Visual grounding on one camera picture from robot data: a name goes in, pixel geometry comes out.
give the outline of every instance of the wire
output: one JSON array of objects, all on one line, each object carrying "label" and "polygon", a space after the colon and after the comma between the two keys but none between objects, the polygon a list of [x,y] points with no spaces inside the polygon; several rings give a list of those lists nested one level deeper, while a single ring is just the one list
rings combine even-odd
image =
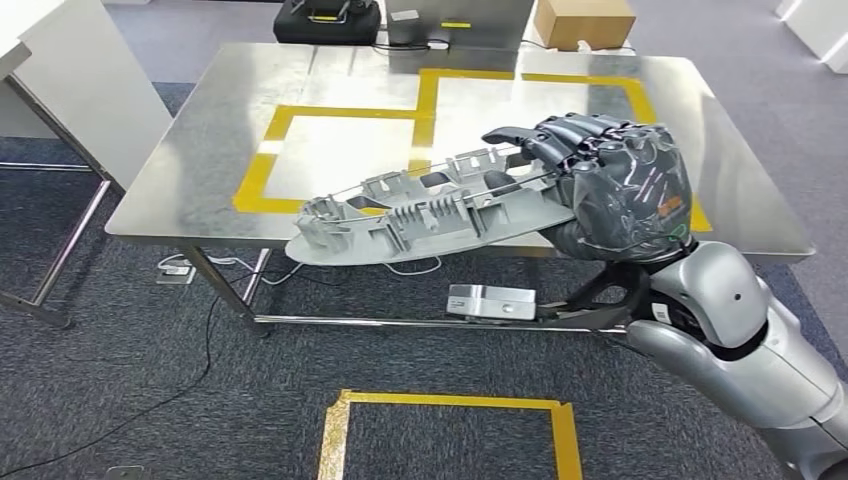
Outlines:
[{"label": "wire", "polygon": [[[174,258],[178,258],[178,257],[179,257],[179,255],[173,255],[172,257],[169,257],[169,259],[173,260]],[[295,276],[295,274],[297,273],[297,270],[300,270],[300,268],[301,268],[301,267],[303,267],[303,264],[301,264],[301,263],[299,263],[299,264],[295,265],[295,267],[294,267],[294,268],[292,268],[291,270],[289,270],[288,272],[286,272],[286,275],[285,275],[285,276],[284,276],[284,277],[283,277],[280,281],[278,281],[277,285],[279,285],[280,283],[283,283],[284,281],[286,281],[286,280],[288,280],[288,279],[290,279],[290,278],[294,277],[294,276]],[[230,280],[230,283],[238,282],[239,280],[244,280],[245,278],[252,277],[252,276],[254,276],[254,275],[261,275],[261,274],[263,274],[263,273],[282,273],[282,272],[277,271],[277,270],[262,270],[262,271],[260,271],[260,272],[251,272],[251,273],[249,273],[249,274],[247,274],[247,275],[242,275],[241,277],[238,277],[238,278],[236,278],[236,279],[234,279],[234,280]],[[327,285],[327,286],[339,286],[339,285],[341,285],[342,283],[344,283],[344,281],[346,281],[346,279],[345,279],[344,281],[342,281],[342,282],[340,282],[340,283],[338,283],[338,284],[332,284],[332,283],[323,282],[323,281],[315,280],[315,279],[308,278],[308,277],[300,277],[300,278],[303,278],[304,280],[308,280],[308,281],[310,281],[310,282],[318,283],[318,284],[321,284],[321,285]],[[139,418],[141,418],[141,417],[143,417],[143,416],[147,415],[148,413],[150,413],[150,412],[152,412],[152,411],[154,411],[154,410],[156,410],[156,409],[158,409],[158,408],[160,408],[160,407],[164,407],[165,405],[167,405],[167,404],[169,404],[169,403],[173,402],[174,400],[177,400],[177,399],[179,399],[179,398],[181,398],[181,397],[185,396],[185,395],[186,395],[188,392],[190,392],[192,389],[194,389],[195,387],[197,387],[198,385],[200,385],[200,383],[201,383],[201,382],[203,382],[203,380],[204,380],[204,379],[206,379],[206,377],[209,375],[209,372],[212,370],[212,352],[211,352],[211,342],[212,342],[212,329],[211,329],[211,323],[212,323],[212,313],[214,313],[214,311],[215,311],[215,306],[216,306],[216,305],[218,305],[218,301],[219,301],[220,299],[221,299],[221,297],[216,297],[216,298],[215,298],[215,300],[213,300],[213,301],[212,301],[212,304],[209,306],[209,312],[208,312],[208,313],[207,313],[207,315],[206,315],[206,326],[205,326],[205,333],[204,333],[204,338],[205,338],[205,342],[204,342],[204,353],[205,353],[205,357],[206,357],[206,363],[205,363],[205,365],[204,365],[204,367],[203,367],[203,372],[201,372],[201,373],[200,373],[200,375],[199,375],[196,379],[194,379],[194,381],[192,381],[192,382],[191,382],[191,383],[190,383],[187,387],[185,387],[185,388],[183,388],[182,390],[178,391],[178,392],[177,392],[177,393],[175,393],[174,395],[171,395],[170,397],[168,397],[168,398],[166,398],[166,399],[164,399],[164,400],[162,400],[162,401],[160,401],[160,402],[158,402],[158,403],[154,404],[153,406],[148,407],[148,408],[145,408],[144,410],[142,410],[142,411],[140,411],[140,412],[136,413],[135,415],[131,416],[130,418],[128,418],[128,419],[126,419],[126,420],[124,420],[122,423],[120,423],[120,424],[118,424],[117,426],[113,427],[112,429],[110,429],[110,430],[109,430],[109,431],[107,431],[106,433],[104,433],[104,434],[100,435],[99,437],[95,438],[94,440],[91,440],[90,442],[88,442],[88,443],[86,443],[86,444],[84,444],[84,445],[82,445],[82,446],[80,446],[80,447],[74,448],[73,450],[70,450],[70,451],[68,451],[68,452],[65,452],[65,453],[63,453],[63,454],[61,454],[61,455],[58,455],[58,456],[53,457],[53,458],[48,459],[48,460],[43,460],[43,461],[40,461],[40,462],[31,463],[31,464],[29,464],[29,465],[24,465],[24,466],[21,466],[21,467],[13,468],[13,469],[11,469],[11,470],[9,470],[9,471],[6,471],[6,472],[3,472],[3,473],[0,473],[0,478],[6,478],[6,477],[8,477],[8,476],[10,476],[10,475],[14,475],[14,474],[19,473],[19,472],[23,472],[23,471],[30,470],[30,469],[33,469],[33,468],[41,467],[41,466],[44,466],[44,465],[49,465],[49,464],[51,464],[51,463],[55,463],[55,462],[58,462],[58,461],[60,461],[60,460],[65,459],[65,458],[68,458],[68,457],[70,457],[70,456],[72,456],[72,455],[74,455],[74,454],[76,454],[76,453],[79,453],[79,452],[81,452],[81,451],[83,451],[83,450],[85,450],[85,449],[87,449],[87,448],[89,448],[89,447],[93,447],[94,445],[96,445],[96,444],[98,444],[98,443],[102,442],[103,440],[105,440],[105,439],[106,439],[106,438],[108,438],[109,436],[111,436],[111,435],[113,435],[113,434],[115,434],[115,433],[119,432],[120,430],[122,430],[124,427],[126,427],[126,426],[127,426],[127,425],[129,425],[130,423],[134,422],[135,420],[138,420]],[[93,360],[91,360],[91,361],[100,361],[100,360],[102,360],[102,359],[93,359]]]},{"label": "wire", "polygon": [[529,43],[530,45],[536,45],[539,48],[544,48],[545,50],[548,50],[548,47],[542,45],[541,43],[534,42],[533,40],[527,40],[526,38],[522,38],[521,43]]},{"label": "wire", "polygon": [[[550,49],[553,48],[553,47],[546,47],[546,46],[542,45],[541,43],[534,42],[533,40],[527,40],[526,38],[522,38],[521,43],[529,43],[530,45],[535,45],[539,48],[544,48],[545,50],[550,50]],[[603,48],[601,50],[592,50],[592,52],[610,52],[610,51],[614,51],[614,50],[630,50],[631,52],[636,51],[636,49],[633,48],[633,47],[627,47],[627,46],[622,45],[618,48]]]},{"label": "wire", "polygon": [[428,273],[433,273],[436,270],[442,268],[442,258],[441,257],[433,257],[433,258],[436,259],[436,266],[428,268],[427,270],[422,270],[420,272],[401,272],[401,271],[398,271],[397,269],[395,269],[395,267],[389,265],[388,263],[384,263],[383,266],[388,268],[389,271],[394,273],[395,275],[400,275],[402,277],[414,277],[416,275],[426,275]]},{"label": "wire", "polygon": [[76,453],[79,453],[79,452],[85,450],[86,448],[92,447],[92,446],[96,445],[97,443],[105,440],[110,435],[120,431],[121,429],[123,429],[124,427],[126,427],[127,425],[132,423],[134,420],[137,420],[138,418],[141,418],[141,417],[147,415],[148,413],[152,412],[153,410],[156,410],[159,407],[163,407],[163,406],[173,402],[174,400],[177,400],[178,398],[184,396],[186,393],[188,393],[193,388],[198,386],[200,384],[200,382],[202,382],[206,378],[206,376],[209,375],[209,371],[212,369],[212,355],[209,351],[209,343],[210,343],[209,324],[212,321],[212,312],[214,311],[215,306],[218,304],[218,300],[220,300],[220,297],[217,297],[217,298],[215,298],[215,300],[212,301],[212,305],[210,305],[210,307],[209,307],[209,313],[206,316],[206,333],[205,333],[205,337],[206,337],[206,342],[205,342],[205,344],[206,344],[206,365],[203,367],[203,372],[193,382],[191,382],[191,384],[189,384],[187,387],[183,388],[182,390],[180,390],[176,394],[166,398],[165,400],[162,400],[162,401],[156,403],[155,405],[148,407],[148,408],[145,408],[144,410],[136,413],[135,415],[131,416],[130,418],[128,418],[124,422],[118,424],[116,427],[113,427],[111,430],[107,431],[103,435],[97,437],[96,439],[94,439],[94,440],[92,440],[92,441],[90,441],[90,442],[88,442],[88,443],[86,443],[86,444],[84,444],[80,447],[77,447],[73,450],[65,452],[62,455],[53,457],[49,460],[44,460],[44,461],[41,461],[41,462],[31,463],[29,465],[25,465],[25,466],[22,466],[22,467],[13,468],[12,470],[9,470],[7,472],[3,472],[2,474],[0,474],[0,478],[6,478],[10,475],[14,475],[16,473],[23,472],[25,470],[30,470],[32,468],[41,467],[41,466],[48,465],[48,464],[51,464],[51,463],[54,463],[54,462],[58,462],[59,460],[63,460],[65,458],[68,458],[71,455],[74,455]]},{"label": "wire", "polygon": [[301,268],[303,268],[303,264],[302,264],[302,263],[298,263],[297,265],[295,265],[295,266],[294,266],[294,268],[292,268],[292,269],[289,271],[289,273],[285,274],[285,275],[283,276],[283,278],[281,278],[281,279],[279,279],[279,280],[267,280],[267,279],[265,279],[265,278],[262,278],[262,281],[263,281],[263,282],[265,282],[265,283],[267,283],[268,285],[277,286],[277,285],[280,285],[280,284],[282,284],[282,283],[285,283],[285,282],[286,282],[286,280],[288,280],[288,279],[290,279],[291,277],[293,277],[293,276],[297,273],[297,271],[298,271],[298,270],[300,270]]},{"label": "wire", "polygon": [[387,43],[372,43],[371,48],[374,51],[385,50],[387,52],[428,52],[433,50],[433,47],[430,46],[430,43],[441,43],[447,45],[448,48],[444,48],[441,50],[450,50],[450,42],[447,40],[442,40],[441,38],[429,38],[425,43],[407,43],[407,44],[399,44],[392,45]]},{"label": "wire", "polygon": [[640,240],[636,243],[632,243],[630,245],[627,245],[626,247],[621,247],[621,248],[609,248],[609,247],[604,247],[602,245],[594,245],[592,243],[587,242],[585,237],[581,237],[581,238],[577,239],[577,242],[582,244],[582,245],[586,245],[587,247],[595,248],[595,249],[598,249],[598,250],[604,250],[606,252],[624,253],[628,250],[632,250],[636,247],[640,247],[640,246],[642,246],[642,245],[644,245],[648,242],[652,242],[654,240],[661,240],[661,239],[675,240],[675,241],[677,241],[677,244],[680,247],[680,250],[686,256],[689,256],[689,254],[691,253],[689,251],[689,246],[686,245],[686,240],[684,240],[683,237],[681,237],[680,235],[672,235],[672,234],[653,235],[653,236],[644,238],[644,239],[642,239],[642,240]]},{"label": "wire", "polygon": [[[159,270],[164,270],[165,272],[173,272],[175,269],[177,269],[179,267],[167,265],[167,263],[170,262],[171,260],[176,260],[178,258],[183,258],[183,257],[185,257],[185,255],[183,255],[182,253],[177,253],[176,255],[171,255],[170,257],[166,257],[166,258],[162,259],[156,265],[156,268],[158,268]],[[245,262],[244,260],[242,260],[238,257],[207,257],[207,258],[209,259],[210,262],[214,263],[215,265],[236,265],[236,264],[238,264],[238,265],[241,265],[248,270],[251,270],[251,271],[253,270],[252,265],[250,265],[249,263]],[[286,280],[288,280],[289,278],[291,278],[291,276],[295,275],[297,273],[297,271],[300,270],[303,267],[303,265],[304,264],[302,264],[302,263],[298,263],[291,271],[288,272],[287,276],[281,278],[280,280],[269,280],[265,277],[260,278],[260,280],[262,280],[262,283],[265,283],[266,285],[271,285],[271,286],[280,285],[283,282],[285,282]],[[188,261],[188,260],[184,260],[183,266],[184,267],[190,267],[191,262]]]}]

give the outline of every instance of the gray plastic part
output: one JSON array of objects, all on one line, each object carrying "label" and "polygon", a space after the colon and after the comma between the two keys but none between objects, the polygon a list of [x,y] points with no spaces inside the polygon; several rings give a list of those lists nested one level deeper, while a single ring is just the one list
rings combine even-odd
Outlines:
[{"label": "gray plastic part", "polygon": [[[510,175],[522,163],[527,171]],[[306,202],[296,220],[301,235],[286,245],[286,254],[311,265],[405,262],[472,250],[574,218],[563,205],[561,177],[540,160],[522,162],[503,150],[484,149],[431,170],[369,178],[347,200],[334,194]],[[382,215],[357,208],[378,205],[388,207]]]}]

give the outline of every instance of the white cabinet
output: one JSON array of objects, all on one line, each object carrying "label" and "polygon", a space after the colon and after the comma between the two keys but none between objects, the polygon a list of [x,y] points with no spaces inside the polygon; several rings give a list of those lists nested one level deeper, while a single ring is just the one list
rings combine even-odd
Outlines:
[{"label": "white cabinet", "polygon": [[848,73],[848,1],[784,0],[777,14],[836,73]]}]

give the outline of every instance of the yellow tape square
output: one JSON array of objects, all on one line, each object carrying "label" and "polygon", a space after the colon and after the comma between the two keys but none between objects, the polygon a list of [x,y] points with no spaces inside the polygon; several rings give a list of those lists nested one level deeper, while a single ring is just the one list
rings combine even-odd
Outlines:
[{"label": "yellow tape square", "polygon": [[[276,155],[266,153],[263,146],[284,141],[286,133],[295,116],[385,118],[413,120],[411,154],[408,170],[421,170],[422,173],[431,164],[429,154],[433,146],[436,122],[436,103],[440,78],[467,78],[482,80],[516,80],[512,72],[494,72],[485,70],[452,70],[424,68],[419,71],[418,101],[414,110],[379,108],[333,108],[279,105],[268,126],[260,148],[248,165],[247,172],[233,196],[233,206],[244,213],[286,213],[295,214],[305,199],[268,198],[263,194],[268,178],[276,161]],[[609,77],[592,75],[552,75],[542,73],[523,73],[520,80],[527,82],[576,83],[585,85],[605,85],[620,87],[627,94],[633,110],[634,120],[640,123],[655,123],[656,113],[651,106],[642,83],[630,77]],[[710,232],[712,225],[707,219],[697,197],[693,198],[690,229],[693,232]]]},{"label": "yellow tape square", "polygon": [[368,393],[342,390],[336,403],[327,409],[318,480],[343,480],[344,478],[350,405],[353,403],[550,410],[557,478],[558,480],[583,478],[580,452],[577,447],[577,429],[574,425],[574,411],[569,403],[531,398]]}]

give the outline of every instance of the metal frame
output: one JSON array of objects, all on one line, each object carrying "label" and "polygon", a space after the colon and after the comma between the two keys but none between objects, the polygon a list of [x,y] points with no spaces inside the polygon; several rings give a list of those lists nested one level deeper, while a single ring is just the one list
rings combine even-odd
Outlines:
[{"label": "metal frame", "polygon": [[271,258],[270,249],[262,249],[259,259],[253,267],[250,283],[243,294],[239,294],[226,278],[218,271],[215,264],[200,247],[181,247],[180,252],[194,265],[209,281],[218,296],[226,301],[239,314],[240,318],[254,332],[267,335],[271,324],[288,323],[294,325],[351,325],[365,327],[405,326],[405,327],[441,327],[480,330],[524,330],[524,331],[553,331],[553,332],[604,332],[624,334],[624,326],[610,329],[571,328],[553,325],[543,325],[529,321],[499,321],[498,323],[475,323],[472,321],[456,320],[413,320],[403,318],[337,318],[337,317],[301,317],[289,315],[257,314],[250,304],[256,295],[256,288],[261,281],[262,272]]},{"label": "metal frame", "polygon": [[100,178],[100,185],[95,190],[88,205],[83,210],[74,225],[71,233],[66,237],[65,243],[59,254],[53,260],[53,264],[47,270],[47,274],[41,281],[41,284],[36,289],[32,300],[26,300],[7,292],[0,291],[0,305],[18,310],[31,315],[33,318],[45,322],[49,325],[59,328],[70,328],[73,326],[73,320],[64,318],[52,310],[44,307],[44,302],[56,285],[59,275],[65,268],[65,265],[70,258],[71,253],[82,237],[94,213],[106,196],[106,192],[112,190],[123,194],[121,186],[112,178],[102,165],[94,158],[74,136],[69,132],[58,119],[42,104],[32,92],[29,91],[20,80],[11,74],[3,80],[13,92],[20,98],[35,115],[50,129],[60,140],[68,145],[87,165],[61,165],[61,164],[38,164],[38,163],[12,163],[0,162],[0,170],[18,170],[18,171],[43,171],[43,172],[95,172]]}]

